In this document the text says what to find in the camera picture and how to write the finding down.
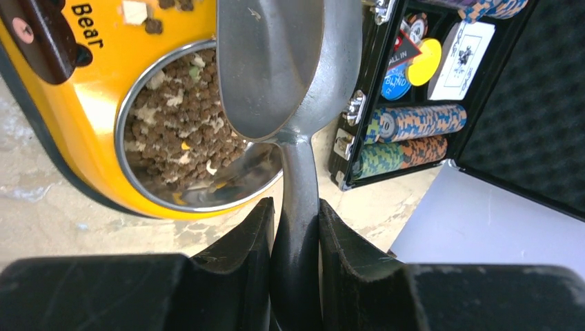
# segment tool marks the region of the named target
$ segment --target yellow poker chip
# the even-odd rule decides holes
[[[433,77],[441,63],[441,43],[433,38],[422,40],[421,54],[406,69],[406,79],[413,86],[422,86]]]

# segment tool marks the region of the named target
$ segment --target case latch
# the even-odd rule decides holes
[[[337,187],[342,191],[347,191],[346,182],[344,181],[346,174],[341,171],[337,172],[337,176],[335,176],[335,180],[337,181]]]
[[[361,4],[370,7],[370,11],[374,13],[374,21],[377,25],[390,21],[392,8],[396,0],[361,0]]]
[[[355,126],[361,121],[361,116],[366,107],[366,99],[367,96],[361,90],[353,93],[353,97],[349,100],[347,108],[344,110],[344,118],[349,126]]]
[[[335,137],[335,145],[333,146],[333,150],[345,160],[349,161],[351,156],[351,147],[353,146],[353,142],[355,137],[349,133],[347,133],[343,129],[337,129],[337,136]]]

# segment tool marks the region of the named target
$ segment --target bear ear decoration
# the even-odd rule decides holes
[[[89,66],[90,63],[93,61],[93,55],[89,48],[81,45],[80,43],[77,44],[77,58],[75,59],[75,66],[76,67],[85,67]]]
[[[41,0],[41,1],[48,1],[51,2],[57,7],[59,10],[63,10],[65,8],[65,0]]]

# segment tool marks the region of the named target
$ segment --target stainless steel bowl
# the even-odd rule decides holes
[[[134,188],[147,199],[171,210],[216,212],[241,205],[268,189],[282,176],[282,163],[276,145],[249,144],[239,159],[218,170],[211,181],[195,182],[187,190],[172,191],[143,175],[145,169],[132,168],[124,150],[124,127],[132,103],[146,83],[162,68],[189,53],[215,48],[214,40],[182,46],[152,64],[136,80],[121,103],[115,127],[115,150],[120,168]]]

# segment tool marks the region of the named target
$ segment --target metal scoop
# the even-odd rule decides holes
[[[359,1],[217,2],[226,116],[244,138],[281,148],[284,201],[270,300],[284,330],[320,328],[319,195],[310,139],[351,98],[360,56]]]

